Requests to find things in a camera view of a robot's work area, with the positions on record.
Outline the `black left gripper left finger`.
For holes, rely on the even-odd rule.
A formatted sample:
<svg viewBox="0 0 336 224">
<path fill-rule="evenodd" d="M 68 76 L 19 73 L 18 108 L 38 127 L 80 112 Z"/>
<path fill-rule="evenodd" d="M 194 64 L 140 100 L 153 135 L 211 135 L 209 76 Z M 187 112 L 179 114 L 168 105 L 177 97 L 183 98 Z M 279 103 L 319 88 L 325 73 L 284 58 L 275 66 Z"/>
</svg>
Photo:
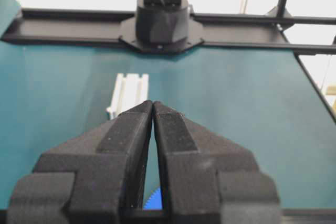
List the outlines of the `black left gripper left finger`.
<svg viewBox="0 0 336 224">
<path fill-rule="evenodd" d="M 15 185 L 8 223 L 119 223 L 140 207 L 152 127 L 145 101 L 44 153 Z"/>
</svg>

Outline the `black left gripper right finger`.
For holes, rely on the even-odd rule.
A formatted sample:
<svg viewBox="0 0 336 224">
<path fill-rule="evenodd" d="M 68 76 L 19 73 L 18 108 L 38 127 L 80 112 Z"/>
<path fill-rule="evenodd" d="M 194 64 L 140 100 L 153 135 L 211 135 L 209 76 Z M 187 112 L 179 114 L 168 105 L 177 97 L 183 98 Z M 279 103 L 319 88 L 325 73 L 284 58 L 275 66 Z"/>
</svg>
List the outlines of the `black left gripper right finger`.
<svg viewBox="0 0 336 224">
<path fill-rule="evenodd" d="M 275 182 L 253 153 L 155 102 L 163 208 L 172 223 L 280 223 Z"/>
</svg>

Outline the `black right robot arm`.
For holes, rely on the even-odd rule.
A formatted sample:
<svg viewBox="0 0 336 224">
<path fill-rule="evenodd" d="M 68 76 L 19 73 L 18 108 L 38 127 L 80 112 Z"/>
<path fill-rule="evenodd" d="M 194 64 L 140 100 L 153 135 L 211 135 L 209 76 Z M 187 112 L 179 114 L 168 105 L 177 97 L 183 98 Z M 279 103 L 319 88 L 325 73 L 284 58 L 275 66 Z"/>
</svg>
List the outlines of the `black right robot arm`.
<svg viewBox="0 0 336 224">
<path fill-rule="evenodd" d="M 188 0 L 137 0 L 135 16 L 121 22 L 119 39 L 147 54 L 176 54 L 202 44 L 203 25 Z"/>
</svg>

